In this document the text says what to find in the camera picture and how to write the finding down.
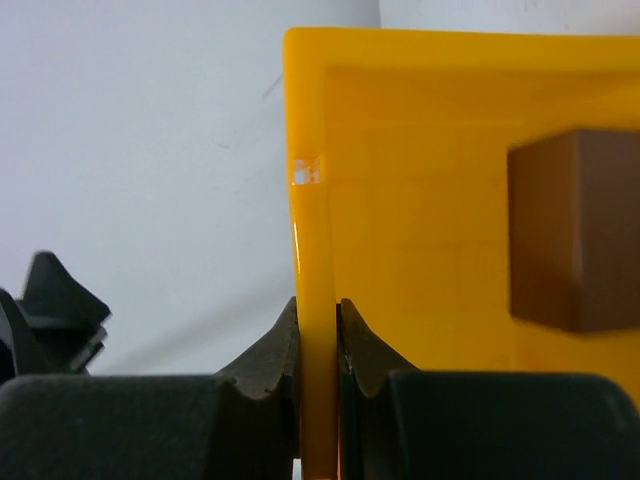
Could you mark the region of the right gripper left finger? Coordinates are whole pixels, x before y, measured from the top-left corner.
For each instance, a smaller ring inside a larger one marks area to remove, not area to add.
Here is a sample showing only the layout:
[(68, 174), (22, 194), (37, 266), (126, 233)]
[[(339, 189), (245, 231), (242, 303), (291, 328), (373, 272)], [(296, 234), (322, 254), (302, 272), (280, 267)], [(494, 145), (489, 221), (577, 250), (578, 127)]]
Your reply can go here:
[(5, 479), (288, 479), (296, 305), (213, 375), (29, 375), (1, 390)]

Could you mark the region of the yellow plastic bin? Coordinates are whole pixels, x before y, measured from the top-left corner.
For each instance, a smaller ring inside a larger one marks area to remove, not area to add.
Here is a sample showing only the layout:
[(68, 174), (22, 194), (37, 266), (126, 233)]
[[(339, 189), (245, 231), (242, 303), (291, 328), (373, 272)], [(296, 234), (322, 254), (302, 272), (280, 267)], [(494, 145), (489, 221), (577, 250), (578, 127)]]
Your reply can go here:
[(637, 128), (639, 40), (293, 28), (283, 42), (301, 456), (338, 477), (335, 306), (431, 370), (581, 372), (639, 395), (639, 336), (508, 312), (510, 146)]

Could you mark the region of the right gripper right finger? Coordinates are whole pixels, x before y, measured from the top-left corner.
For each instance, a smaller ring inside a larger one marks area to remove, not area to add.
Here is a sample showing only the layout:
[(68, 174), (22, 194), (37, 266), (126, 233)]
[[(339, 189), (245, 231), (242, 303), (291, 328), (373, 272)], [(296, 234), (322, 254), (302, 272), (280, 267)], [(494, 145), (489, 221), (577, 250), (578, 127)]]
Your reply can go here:
[(337, 308), (344, 479), (635, 479), (639, 414), (590, 374), (424, 371)]

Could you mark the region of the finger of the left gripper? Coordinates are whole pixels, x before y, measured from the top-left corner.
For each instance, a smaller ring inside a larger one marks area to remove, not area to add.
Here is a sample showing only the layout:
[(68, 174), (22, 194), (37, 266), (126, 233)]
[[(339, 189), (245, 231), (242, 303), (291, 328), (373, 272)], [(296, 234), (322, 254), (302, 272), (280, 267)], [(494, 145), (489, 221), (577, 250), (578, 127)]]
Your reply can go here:
[(110, 315), (54, 253), (36, 252), (23, 295), (1, 291), (1, 374), (85, 374), (104, 347)]

